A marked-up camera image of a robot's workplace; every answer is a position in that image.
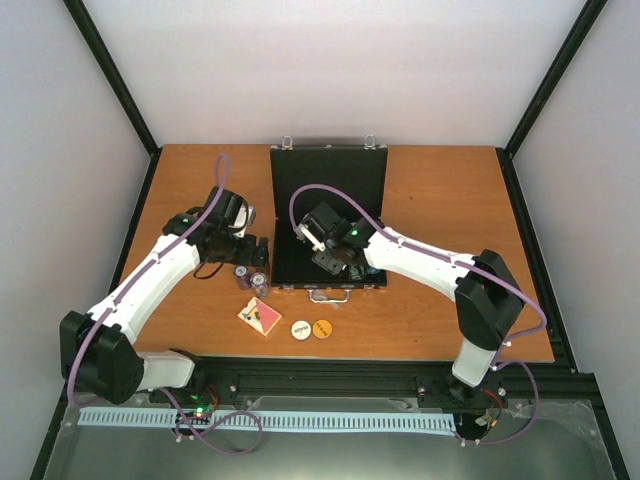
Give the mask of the green poker chip stack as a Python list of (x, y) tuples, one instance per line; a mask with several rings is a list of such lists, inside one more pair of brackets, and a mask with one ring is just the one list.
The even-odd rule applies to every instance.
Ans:
[(359, 266), (349, 266), (348, 267), (348, 276), (351, 281), (361, 281), (366, 273), (364, 272), (362, 267)]

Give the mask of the red playing card deck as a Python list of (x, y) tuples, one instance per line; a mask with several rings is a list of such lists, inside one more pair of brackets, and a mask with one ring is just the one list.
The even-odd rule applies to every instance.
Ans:
[(263, 336), (268, 336), (282, 315), (257, 297), (252, 297), (237, 317)]

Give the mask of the orange blind button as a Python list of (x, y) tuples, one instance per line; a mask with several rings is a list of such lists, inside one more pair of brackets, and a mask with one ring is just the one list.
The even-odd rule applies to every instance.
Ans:
[(333, 333), (333, 326), (328, 320), (320, 319), (313, 323), (312, 333), (318, 339), (328, 339)]

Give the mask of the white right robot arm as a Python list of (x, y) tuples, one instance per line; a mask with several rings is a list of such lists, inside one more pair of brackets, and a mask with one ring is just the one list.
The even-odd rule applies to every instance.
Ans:
[(392, 272), (451, 300), (463, 340), (446, 380), (448, 395), (460, 405), (471, 403), (524, 307), (505, 288), (518, 284), (499, 254), (442, 250), (364, 217), (352, 223), (326, 203), (306, 214), (295, 232), (311, 243), (315, 259), (332, 274), (347, 267)]

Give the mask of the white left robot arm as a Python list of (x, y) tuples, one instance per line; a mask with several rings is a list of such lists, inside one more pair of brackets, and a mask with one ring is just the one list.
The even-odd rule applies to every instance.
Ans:
[(214, 187), (203, 206), (167, 222), (144, 260), (106, 298), (86, 313), (67, 313), (59, 340), (69, 402), (75, 404), (81, 390), (119, 405), (161, 387), (173, 388), (186, 402), (201, 400), (208, 378), (199, 357), (179, 349), (139, 353), (135, 343), (171, 290), (202, 266), (266, 266), (267, 238), (247, 231), (254, 219), (243, 197)]

